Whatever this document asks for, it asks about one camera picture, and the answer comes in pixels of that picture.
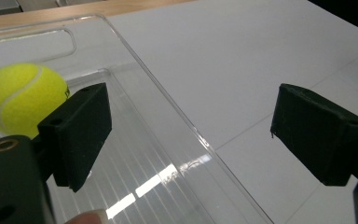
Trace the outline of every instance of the clear plastic container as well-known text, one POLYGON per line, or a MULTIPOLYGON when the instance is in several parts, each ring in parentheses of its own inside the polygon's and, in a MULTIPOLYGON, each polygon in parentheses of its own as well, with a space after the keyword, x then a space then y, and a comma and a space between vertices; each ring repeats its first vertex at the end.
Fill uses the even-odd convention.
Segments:
POLYGON ((111 223, 272 223, 106 18, 0 30, 0 66, 17 62, 56 70, 71 92, 108 87, 113 131, 86 184, 48 181, 57 223, 101 208, 111 223))

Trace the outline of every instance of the tennis ball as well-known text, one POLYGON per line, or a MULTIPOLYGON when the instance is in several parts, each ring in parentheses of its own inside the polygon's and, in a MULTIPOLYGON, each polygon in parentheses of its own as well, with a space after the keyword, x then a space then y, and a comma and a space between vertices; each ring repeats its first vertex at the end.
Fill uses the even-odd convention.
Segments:
POLYGON ((69 97, 63 78, 43 65, 0 68, 0 132, 38 135, 37 124, 69 97))

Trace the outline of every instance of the white table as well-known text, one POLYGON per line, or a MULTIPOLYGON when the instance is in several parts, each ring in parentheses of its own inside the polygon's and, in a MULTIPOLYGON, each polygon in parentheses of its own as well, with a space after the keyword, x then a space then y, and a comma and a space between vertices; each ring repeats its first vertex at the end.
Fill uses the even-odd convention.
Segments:
POLYGON ((354 223, 269 126, 278 87, 358 115, 358 28, 308 1, 199 0, 109 18, 275 223, 354 223))

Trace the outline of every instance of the wooden surface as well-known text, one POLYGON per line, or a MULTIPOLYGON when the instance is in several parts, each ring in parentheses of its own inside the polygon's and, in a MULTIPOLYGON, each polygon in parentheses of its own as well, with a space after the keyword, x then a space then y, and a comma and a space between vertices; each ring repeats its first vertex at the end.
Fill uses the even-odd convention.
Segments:
POLYGON ((75 15, 99 13, 114 16, 154 7, 164 7, 194 0, 109 0, 70 7, 22 12, 0 16, 0 28, 38 21, 57 20, 75 15))

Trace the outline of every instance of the tennis ball seam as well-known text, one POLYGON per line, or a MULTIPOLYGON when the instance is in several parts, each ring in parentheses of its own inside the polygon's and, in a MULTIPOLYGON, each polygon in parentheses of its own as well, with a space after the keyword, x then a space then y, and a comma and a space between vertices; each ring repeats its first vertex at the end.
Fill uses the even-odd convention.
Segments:
POLYGON ((33 79, 31 79, 30 82, 28 82, 24 87, 21 89, 13 92, 11 95, 9 95, 4 102, 0 105, 0 128, 5 130, 6 126, 4 122, 2 121, 2 111, 5 108, 6 104, 10 102, 12 99, 14 99, 16 96, 20 95, 23 91, 26 91, 29 87, 31 87, 36 81, 42 76, 43 68, 37 65, 37 73, 36 76, 34 76, 33 79))

